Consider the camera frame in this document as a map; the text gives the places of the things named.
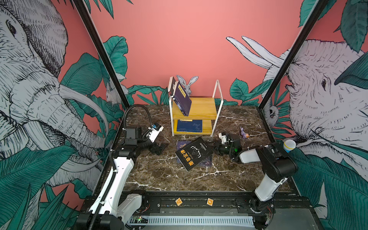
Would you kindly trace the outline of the black book yellow title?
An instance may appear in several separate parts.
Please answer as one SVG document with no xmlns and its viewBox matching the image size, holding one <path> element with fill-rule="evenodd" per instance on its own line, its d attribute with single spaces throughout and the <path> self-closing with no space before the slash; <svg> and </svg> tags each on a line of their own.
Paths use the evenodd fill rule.
<svg viewBox="0 0 368 230">
<path fill-rule="evenodd" d="M 198 137 L 189 144 L 179 148 L 175 154 L 184 168 L 190 171 L 207 157 L 211 156 L 213 154 L 213 148 L 207 141 Z"/>
</svg>

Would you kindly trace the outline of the white wooden two-tier shelf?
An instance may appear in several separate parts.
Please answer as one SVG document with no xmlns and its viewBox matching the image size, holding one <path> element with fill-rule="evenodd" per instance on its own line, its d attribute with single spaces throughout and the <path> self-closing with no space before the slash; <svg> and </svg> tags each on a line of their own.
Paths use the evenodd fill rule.
<svg viewBox="0 0 368 230">
<path fill-rule="evenodd" d="M 216 108 L 215 94 L 220 94 L 220 105 Z M 172 136 L 175 135 L 210 135 L 213 137 L 216 124 L 224 103 L 220 82 L 217 80 L 212 97 L 192 97 L 192 104 L 189 116 L 185 117 L 178 106 L 173 101 L 172 96 L 169 96 L 169 108 L 171 117 Z M 201 132 L 179 132 L 177 125 L 179 120 L 201 120 Z"/>
</svg>

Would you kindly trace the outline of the blue microphone on stand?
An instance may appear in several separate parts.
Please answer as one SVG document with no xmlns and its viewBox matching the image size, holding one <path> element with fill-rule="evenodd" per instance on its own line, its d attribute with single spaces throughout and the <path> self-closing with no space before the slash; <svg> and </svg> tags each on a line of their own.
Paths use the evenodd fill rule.
<svg viewBox="0 0 368 230">
<path fill-rule="evenodd" d="M 289 153 L 296 148 L 296 142 L 291 139 L 283 140 L 283 149 Z"/>
</svg>

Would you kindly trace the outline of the dark purple bottom book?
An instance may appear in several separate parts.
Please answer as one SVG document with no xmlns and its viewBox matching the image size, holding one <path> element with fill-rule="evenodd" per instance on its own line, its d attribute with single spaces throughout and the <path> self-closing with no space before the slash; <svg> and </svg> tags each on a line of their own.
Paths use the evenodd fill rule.
<svg viewBox="0 0 368 230">
<path fill-rule="evenodd" d="M 180 140 L 177 142 L 177 150 L 183 146 L 185 146 L 186 144 L 189 144 L 192 141 L 186 141 L 186 140 Z M 211 167 L 212 166 L 212 155 L 207 157 L 203 162 L 198 164 L 199 166 L 206 166 L 206 167 Z"/>
</svg>

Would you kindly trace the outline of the right black frame post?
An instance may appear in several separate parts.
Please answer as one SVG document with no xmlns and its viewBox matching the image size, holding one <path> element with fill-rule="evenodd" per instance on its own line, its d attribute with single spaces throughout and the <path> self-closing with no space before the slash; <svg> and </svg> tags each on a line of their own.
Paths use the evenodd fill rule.
<svg viewBox="0 0 368 230">
<path fill-rule="evenodd" d="M 266 92 L 266 95 L 264 96 L 261 103 L 259 104 L 257 108 L 259 111 L 262 111 L 264 109 L 266 103 L 272 96 L 273 92 L 279 85 L 282 78 L 285 76 L 287 69 L 289 68 L 293 59 L 299 52 L 301 46 L 303 45 L 304 41 L 308 37 L 310 31 L 313 29 L 315 23 L 317 22 L 319 16 L 321 15 L 322 11 L 324 10 L 328 2 L 329 2 L 328 0 L 319 0 L 319 1 L 316 1 L 316 3 L 314 4 L 310 14 L 307 17 L 307 20 L 303 28 L 301 29 L 300 33 L 298 34 L 297 39 L 295 40 L 293 46 L 291 47 L 289 54 L 287 55 L 279 71 L 277 72 L 277 75 L 272 81 L 272 84 L 270 85 L 270 88 Z"/>
</svg>

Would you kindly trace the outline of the purple book yellow label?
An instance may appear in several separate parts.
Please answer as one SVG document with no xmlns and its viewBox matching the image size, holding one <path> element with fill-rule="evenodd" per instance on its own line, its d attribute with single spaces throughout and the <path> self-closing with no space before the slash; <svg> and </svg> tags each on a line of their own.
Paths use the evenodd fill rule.
<svg viewBox="0 0 368 230">
<path fill-rule="evenodd" d="M 176 81 L 173 88 L 173 98 L 185 117 L 189 116 L 192 101 L 180 82 Z"/>
</svg>

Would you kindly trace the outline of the orange sticker tag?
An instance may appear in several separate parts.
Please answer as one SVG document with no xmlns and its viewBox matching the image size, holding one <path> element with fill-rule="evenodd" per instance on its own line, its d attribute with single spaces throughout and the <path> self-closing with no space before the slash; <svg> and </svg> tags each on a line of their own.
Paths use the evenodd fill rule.
<svg viewBox="0 0 368 230">
<path fill-rule="evenodd" d="M 213 206 L 213 202 L 214 202 L 214 200 L 213 200 L 213 199 L 208 198 L 208 200 L 207 200 L 207 205 L 212 207 L 212 206 Z"/>
<path fill-rule="evenodd" d="M 176 205 L 179 207 L 181 204 L 183 204 L 183 201 L 181 198 L 178 198 L 175 200 Z"/>
</svg>

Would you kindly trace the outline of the small purple toy figure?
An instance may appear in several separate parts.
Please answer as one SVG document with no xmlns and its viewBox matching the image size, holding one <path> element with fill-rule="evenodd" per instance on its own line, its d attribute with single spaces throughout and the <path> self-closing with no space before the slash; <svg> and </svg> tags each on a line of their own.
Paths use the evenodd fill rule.
<svg viewBox="0 0 368 230">
<path fill-rule="evenodd" d="M 244 128 L 243 127 L 240 127 L 240 135 L 241 135 L 241 138 L 243 140 L 245 140 L 245 139 L 247 139 L 247 138 L 250 137 L 250 135 L 244 131 Z"/>
</svg>

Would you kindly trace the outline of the left black frame post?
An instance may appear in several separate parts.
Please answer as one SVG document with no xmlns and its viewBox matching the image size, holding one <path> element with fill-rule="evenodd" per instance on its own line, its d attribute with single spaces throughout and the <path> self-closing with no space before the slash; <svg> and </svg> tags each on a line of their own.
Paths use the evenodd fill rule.
<svg viewBox="0 0 368 230">
<path fill-rule="evenodd" d="M 124 106 L 124 108 L 128 109 L 130 107 L 129 105 L 129 102 L 121 88 L 121 84 L 120 84 L 120 81 L 118 80 L 117 78 L 117 74 L 115 72 L 115 69 L 112 65 L 112 62 L 107 54 L 107 51 L 104 47 L 104 44 L 103 42 L 101 41 L 101 38 L 98 34 L 98 31 L 94 25 L 94 22 L 90 16 L 90 13 L 88 12 L 88 9 L 87 9 L 87 5 L 84 1 L 81 1 L 81 0 L 73 0 L 73 3 L 83 21 L 83 24 L 84 26 L 86 27 L 89 35 L 90 35 L 90 38 L 95 46 L 95 48 L 97 49 L 97 52 L 104 64 L 104 67 L 106 68 L 106 71 L 109 75 L 109 77 L 111 78 L 117 92 L 118 92 L 118 95 L 121 99 L 121 102 Z"/>
</svg>

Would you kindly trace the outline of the right orange sticker tag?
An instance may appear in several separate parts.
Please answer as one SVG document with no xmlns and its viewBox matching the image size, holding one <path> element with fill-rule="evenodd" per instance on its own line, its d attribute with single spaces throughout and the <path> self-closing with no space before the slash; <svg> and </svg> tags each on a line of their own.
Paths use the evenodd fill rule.
<svg viewBox="0 0 368 230">
<path fill-rule="evenodd" d="M 212 206 L 213 206 L 213 202 L 214 202 L 214 200 L 213 200 L 213 199 L 208 198 L 208 200 L 207 200 L 207 205 L 212 207 Z"/>
</svg>

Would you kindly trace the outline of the black frame post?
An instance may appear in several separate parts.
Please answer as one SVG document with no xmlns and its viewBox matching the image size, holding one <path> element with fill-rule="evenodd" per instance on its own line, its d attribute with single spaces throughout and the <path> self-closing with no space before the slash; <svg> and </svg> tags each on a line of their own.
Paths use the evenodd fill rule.
<svg viewBox="0 0 368 230">
<path fill-rule="evenodd" d="M 86 27 L 89 35 L 90 35 L 90 38 L 95 46 L 95 48 L 97 49 L 97 52 L 104 64 L 104 67 L 106 68 L 106 71 L 109 75 L 109 77 L 111 78 L 117 92 L 118 92 L 118 95 L 121 99 L 121 102 L 124 106 L 124 108 L 128 109 L 130 107 L 129 105 L 129 102 L 121 88 L 121 84 L 120 84 L 120 81 L 118 80 L 117 78 L 117 74 L 115 72 L 115 69 L 112 65 L 112 62 L 107 54 L 107 51 L 104 47 L 104 44 L 103 42 L 101 41 L 101 38 L 98 34 L 98 31 L 94 25 L 94 22 L 90 16 L 90 13 L 88 12 L 88 9 L 87 9 L 87 5 L 84 1 L 81 1 L 81 0 L 73 0 L 73 3 L 83 21 L 83 24 L 84 26 Z"/>
<path fill-rule="evenodd" d="M 266 95 L 264 96 L 261 103 L 259 104 L 257 108 L 259 111 L 262 111 L 264 109 L 266 103 L 272 96 L 273 92 L 279 85 L 282 78 L 285 76 L 287 69 L 289 68 L 293 59 L 299 52 L 301 46 L 303 45 L 304 41 L 308 37 L 310 31 L 313 29 L 315 23 L 317 22 L 319 16 L 321 15 L 322 11 L 324 10 L 328 2 L 329 2 L 328 0 L 319 0 L 319 1 L 316 1 L 316 3 L 314 4 L 310 14 L 307 17 L 307 20 L 303 28 L 301 29 L 300 33 L 298 34 L 297 39 L 295 40 L 293 46 L 291 47 L 289 54 L 287 55 L 279 71 L 277 72 L 277 75 L 272 81 L 272 84 L 270 85 L 270 88 L 266 92 Z"/>
</svg>

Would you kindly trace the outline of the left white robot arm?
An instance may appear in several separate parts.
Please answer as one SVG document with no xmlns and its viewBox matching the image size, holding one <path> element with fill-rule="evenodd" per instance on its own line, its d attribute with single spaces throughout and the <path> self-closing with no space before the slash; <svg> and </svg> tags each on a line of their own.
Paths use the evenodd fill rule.
<svg viewBox="0 0 368 230">
<path fill-rule="evenodd" d="M 127 140 L 111 150 L 112 168 L 100 194 L 89 209 L 78 216 L 74 230 L 123 230 L 130 217 L 142 206 L 143 195 L 132 193 L 120 203 L 127 178 L 140 153 L 148 149 L 161 155 L 169 143 L 158 144 L 151 140 Z"/>
</svg>

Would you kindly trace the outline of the blue book yellow label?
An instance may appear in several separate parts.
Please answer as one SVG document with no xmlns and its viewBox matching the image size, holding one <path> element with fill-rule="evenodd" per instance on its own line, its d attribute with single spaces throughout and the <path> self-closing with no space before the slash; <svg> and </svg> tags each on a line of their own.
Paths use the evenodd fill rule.
<svg viewBox="0 0 368 230">
<path fill-rule="evenodd" d="M 203 131 L 202 120 L 178 120 L 177 132 L 194 132 L 201 133 Z"/>
</svg>

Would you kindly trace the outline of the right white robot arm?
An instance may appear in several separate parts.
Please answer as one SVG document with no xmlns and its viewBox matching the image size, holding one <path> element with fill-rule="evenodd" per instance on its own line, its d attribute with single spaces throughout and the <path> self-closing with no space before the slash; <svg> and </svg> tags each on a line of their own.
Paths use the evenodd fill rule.
<svg viewBox="0 0 368 230">
<path fill-rule="evenodd" d="M 213 148 L 215 153 L 228 155 L 235 163 L 261 163 L 264 177 L 249 201 L 254 213 L 270 210 L 275 192 L 298 170 L 297 164 L 289 156 L 289 152 L 296 148 L 293 140 L 244 149 L 238 136 L 219 133 Z"/>
</svg>

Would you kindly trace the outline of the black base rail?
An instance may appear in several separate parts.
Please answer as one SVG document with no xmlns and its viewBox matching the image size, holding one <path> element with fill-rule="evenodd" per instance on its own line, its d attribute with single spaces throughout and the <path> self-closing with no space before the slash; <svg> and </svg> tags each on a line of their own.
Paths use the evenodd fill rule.
<svg viewBox="0 0 368 230">
<path fill-rule="evenodd" d="M 143 198 L 140 210 L 144 214 L 158 214 L 164 209 L 234 209 L 239 214 L 257 215 L 250 209 L 249 201 L 252 192 L 229 191 L 123 191 L 118 196 L 118 204 L 121 204 L 128 195 L 139 194 Z M 181 198 L 183 204 L 179 207 L 175 200 Z M 207 205 L 208 198 L 214 200 L 213 206 Z M 262 214 L 274 212 L 277 209 L 312 209 L 308 198 L 288 192 L 277 192 L 272 200 L 270 210 L 264 210 Z"/>
</svg>

